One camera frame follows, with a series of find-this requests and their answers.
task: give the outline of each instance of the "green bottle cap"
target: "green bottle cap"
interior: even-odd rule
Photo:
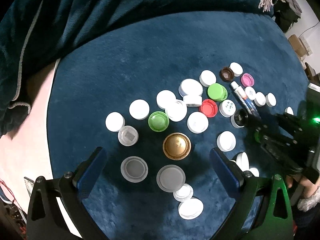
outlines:
[[[224,97],[223,86],[214,83],[208,87],[208,96],[214,101],[220,101]]]
[[[148,124],[151,130],[155,132],[162,132],[167,129],[169,125],[169,117],[161,111],[153,112],[149,116]]]

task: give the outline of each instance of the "screw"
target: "screw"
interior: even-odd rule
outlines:
[[[276,174],[276,175],[275,175],[275,179],[276,179],[276,180],[281,180],[282,178],[281,178],[281,176],[280,176],[279,174]]]
[[[72,177],[72,175],[73,175],[73,172],[72,172],[72,171],[67,171],[67,172],[64,174],[64,177],[65,177],[66,179],[70,179],[70,178]]]
[[[37,179],[36,179],[36,182],[42,182],[44,180],[44,176],[39,176]]]
[[[251,178],[253,176],[251,171],[244,171],[243,174],[247,177],[247,178]]]

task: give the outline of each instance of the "white bottle cap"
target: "white bottle cap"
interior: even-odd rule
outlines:
[[[178,207],[178,212],[183,219],[190,220],[200,216],[203,207],[202,201],[193,197],[185,202],[181,202]]]
[[[201,112],[193,112],[188,117],[187,126],[193,133],[202,133],[209,126],[208,118]]]
[[[236,159],[236,163],[241,169],[241,171],[248,171],[249,170],[249,159],[245,152],[239,153]]]
[[[209,87],[217,81],[217,78],[212,71],[204,70],[199,77],[199,81],[204,87]]]
[[[173,197],[180,202],[184,202],[192,198],[192,196],[193,196],[193,188],[187,183],[183,184],[181,189],[173,193]]]
[[[121,163],[121,174],[130,182],[137,183],[143,181],[148,175],[148,165],[137,156],[130,156]]]
[[[246,87],[244,89],[245,93],[247,94],[248,98],[250,100],[255,100],[256,99],[256,91],[254,90],[253,87]]]
[[[294,115],[293,110],[292,110],[292,108],[291,108],[290,106],[287,107],[287,108],[284,110],[284,112],[285,112],[285,113],[288,113],[288,114]]]
[[[224,131],[217,138],[217,145],[223,152],[232,151],[236,146],[236,137],[230,131]]]
[[[163,110],[175,100],[175,94],[169,90],[162,90],[157,95],[157,105]]]
[[[149,111],[149,104],[142,99],[134,100],[129,107],[129,113],[137,120],[145,119],[149,115]]]
[[[257,106],[264,106],[266,104],[266,97],[261,92],[257,92],[254,102]]]
[[[236,105],[234,102],[227,99],[220,103],[219,110],[224,117],[230,117],[235,113]]]
[[[183,97],[183,102],[189,107],[199,107],[202,105],[202,97],[194,95],[186,95]]]
[[[236,124],[235,114],[233,114],[233,115],[231,116],[230,120],[231,120],[232,126],[233,126],[234,128],[242,128],[242,127],[244,127],[244,126],[239,126],[239,125]]]
[[[106,127],[111,132],[118,132],[124,126],[124,118],[118,112],[108,114],[106,118]]]
[[[243,69],[242,69],[241,65],[236,63],[236,62],[232,62],[230,64],[230,68],[233,71],[233,73],[235,74],[235,77],[240,76],[242,74],[242,72],[243,72]]]
[[[252,173],[255,177],[259,177],[259,175],[260,175],[259,170],[258,170],[256,167],[250,168],[249,171],[251,171],[251,173]]]
[[[236,81],[231,82],[231,87],[233,89],[236,89],[237,87],[239,87],[238,83]]]
[[[203,93],[202,85],[194,79],[185,79],[181,82],[179,93],[182,97],[186,95],[201,96]]]
[[[118,140],[124,146],[134,145],[138,138],[138,131],[129,125],[122,127],[118,132]]]
[[[187,105],[182,100],[175,100],[173,103],[170,103],[165,110],[166,115],[170,120],[174,122],[179,122],[187,115]]]
[[[175,192],[183,186],[186,181],[184,171],[177,165],[166,165],[162,167],[156,177],[157,184],[165,192]]]
[[[275,96],[272,93],[267,94],[266,96],[266,103],[268,106],[273,107],[276,105],[277,100]]]

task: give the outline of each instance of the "power strip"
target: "power strip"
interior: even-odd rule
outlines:
[[[304,38],[304,36],[300,37],[300,41],[302,42],[303,46],[306,48],[307,50],[307,55],[310,56],[313,52],[309,46],[309,43],[307,42],[307,40]]]

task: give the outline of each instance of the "pink bottle cap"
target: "pink bottle cap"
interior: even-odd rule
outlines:
[[[254,85],[254,79],[250,74],[244,73],[241,77],[241,83],[244,87],[252,87]]]

